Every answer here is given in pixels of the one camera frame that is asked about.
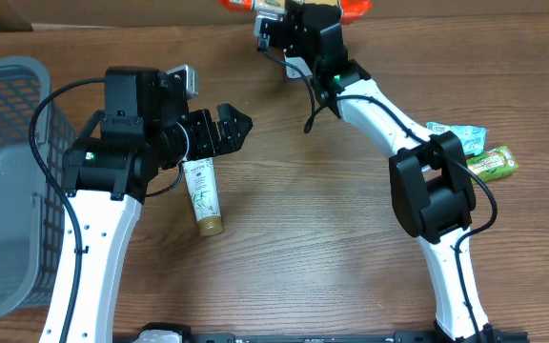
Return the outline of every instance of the red object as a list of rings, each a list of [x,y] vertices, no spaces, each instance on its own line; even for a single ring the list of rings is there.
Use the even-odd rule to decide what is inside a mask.
[[[370,0],[340,0],[342,6],[341,24],[351,24],[372,8]]]
[[[219,0],[226,9],[233,11],[251,11],[254,9],[254,0]]]

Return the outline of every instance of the white tube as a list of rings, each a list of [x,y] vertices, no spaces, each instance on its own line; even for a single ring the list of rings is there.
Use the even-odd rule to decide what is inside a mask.
[[[224,232],[215,183],[214,160],[205,158],[189,161],[184,163],[183,169],[200,235],[210,236]]]

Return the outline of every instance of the brown wall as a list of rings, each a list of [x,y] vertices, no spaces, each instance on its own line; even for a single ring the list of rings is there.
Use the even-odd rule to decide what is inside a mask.
[[[374,0],[370,18],[549,12],[549,0]],[[249,23],[248,13],[224,10],[217,0],[0,0],[18,28],[31,24],[145,27]]]

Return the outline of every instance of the table surface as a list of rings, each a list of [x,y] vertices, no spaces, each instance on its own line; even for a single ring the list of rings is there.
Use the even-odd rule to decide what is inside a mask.
[[[519,162],[490,187],[496,226],[474,239],[482,305],[500,329],[549,342],[549,14],[366,20],[345,43],[418,123],[488,128]],[[191,64],[191,109],[229,102],[254,119],[240,152],[215,160],[225,233],[202,238],[185,185],[147,200],[129,246],[115,331],[151,321],[195,332],[393,333],[430,329],[435,300],[415,239],[391,207],[387,160],[329,112],[302,132],[301,82],[255,52],[251,25],[0,33],[0,57],[29,55],[58,88],[109,66]],[[60,97],[80,128],[103,88]],[[171,183],[176,171],[151,184]],[[477,192],[474,222],[489,215]],[[47,309],[0,320],[0,341],[37,341]]]

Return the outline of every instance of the plastic bin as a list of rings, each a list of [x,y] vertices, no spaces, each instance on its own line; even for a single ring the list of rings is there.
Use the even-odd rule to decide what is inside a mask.
[[[48,305],[54,287],[65,213],[27,141],[32,113],[50,92],[50,76],[37,60],[0,59],[0,317]],[[59,182],[62,154],[75,136],[53,103],[44,109],[36,140]]]

